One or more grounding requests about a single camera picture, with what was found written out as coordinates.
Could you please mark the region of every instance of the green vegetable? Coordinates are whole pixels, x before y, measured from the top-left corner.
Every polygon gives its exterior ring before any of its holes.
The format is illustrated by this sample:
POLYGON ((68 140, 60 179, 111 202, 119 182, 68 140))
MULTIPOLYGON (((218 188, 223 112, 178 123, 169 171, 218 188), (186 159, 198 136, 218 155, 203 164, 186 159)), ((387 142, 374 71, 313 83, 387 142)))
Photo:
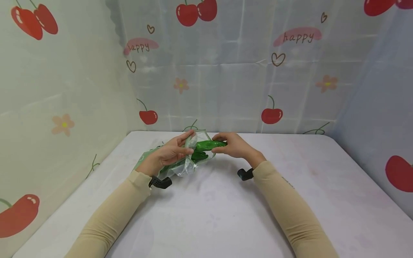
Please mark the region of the green vegetable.
POLYGON ((195 151, 210 151, 215 147, 225 147, 227 146, 226 142, 220 141, 202 141, 197 143, 195 151))
POLYGON ((200 151, 194 151, 194 153, 191 156, 192 161, 201 161, 204 159, 207 159, 208 155, 205 152, 200 152, 200 151))

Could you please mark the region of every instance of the clear plastic bag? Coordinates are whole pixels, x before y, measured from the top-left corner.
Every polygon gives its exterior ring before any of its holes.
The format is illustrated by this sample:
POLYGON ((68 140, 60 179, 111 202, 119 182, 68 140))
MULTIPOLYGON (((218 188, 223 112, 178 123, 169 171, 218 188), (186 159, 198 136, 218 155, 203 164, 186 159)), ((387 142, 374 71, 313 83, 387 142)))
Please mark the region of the clear plastic bag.
MULTIPOLYGON (((195 149, 198 142, 208 141, 208 140, 210 141, 211 138, 208 136, 205 130, 196 130, 195 134, 191 135, 190 137, 186 139, 185 148, 195 149)), ((136 169, 149 154, 156 151, 158 148, 162 147, 164 145, 164 142, 167 142, 167 141, 156 139, 151 144, 152 149, 142 154, 138 163, 135 165, 134 169, 136 169)), ((182 176, 193 174, 201 163, 208 161, 215 156, 215 154, 212 153, 211 151, 205 151, 205 154, 208 155, 208 158, 204 160, 200 160, 197 163, 195 163, 191 159, 192 155, 187 155, 184 159, 181 159, 175 162, 174 164, 163 167, 158 173, 158 178, 162 180, 166 177, 171 177, 173 175, 182 177, 182 176)))

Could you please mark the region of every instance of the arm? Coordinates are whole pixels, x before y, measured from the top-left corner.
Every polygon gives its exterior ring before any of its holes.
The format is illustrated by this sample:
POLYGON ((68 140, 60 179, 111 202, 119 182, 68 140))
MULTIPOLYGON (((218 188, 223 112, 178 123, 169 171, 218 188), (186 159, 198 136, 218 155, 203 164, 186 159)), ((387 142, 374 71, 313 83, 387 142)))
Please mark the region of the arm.
POLYGON ((103 258, 138 206, 150 195, 151 177, 133 171, 86 223, 66 258, 103 258))
POLYGON ((225 147, 213 149, 214 153, 244 158, 254 169, 254 182, 266 198, 297 258, 338 257, 310 207, 261 152, 235 133, 220 133, 213 140, 226 140, 228 143, 225 147))
POLYGON ((150 195, 149 182, 163 166, 170 165, 193 153, 182 148, 190 130, 167 142, 151 153, 128 178, 93 213, 66 258, 104 258, 135 213, 150 195))

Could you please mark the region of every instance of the white table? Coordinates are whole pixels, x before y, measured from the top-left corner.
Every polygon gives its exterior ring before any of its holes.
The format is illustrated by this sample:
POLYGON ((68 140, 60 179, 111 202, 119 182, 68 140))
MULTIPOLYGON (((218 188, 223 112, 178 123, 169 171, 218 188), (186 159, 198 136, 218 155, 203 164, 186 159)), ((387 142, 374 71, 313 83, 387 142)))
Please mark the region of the white table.
MULTIPOLYGON (((132 132, 22 246, 14 258, 58 258, 154 138, 179 133, 132 132)), ((413 255, 413 221, 331 138, 240 134, 261 150, 303 196, 340 257, 413 255)), ((241 159, 217 155, 166 190, 152 189, 107 257, 293 257, 241 159)))

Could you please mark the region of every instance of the beige arm sleeve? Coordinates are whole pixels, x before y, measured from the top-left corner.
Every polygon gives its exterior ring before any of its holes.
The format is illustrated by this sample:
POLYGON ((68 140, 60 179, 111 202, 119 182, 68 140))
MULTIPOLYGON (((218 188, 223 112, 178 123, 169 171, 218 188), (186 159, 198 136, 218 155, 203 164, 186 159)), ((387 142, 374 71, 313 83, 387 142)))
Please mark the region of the beige arm sleeve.
POLYGON ((338 257, 310 207, 269 161, 253 174, 297 258, 338 257))
POLYGON ((104 258, 139 204, 150 195, 150 180, 133 171, 93 213, 65 257, 104 258))

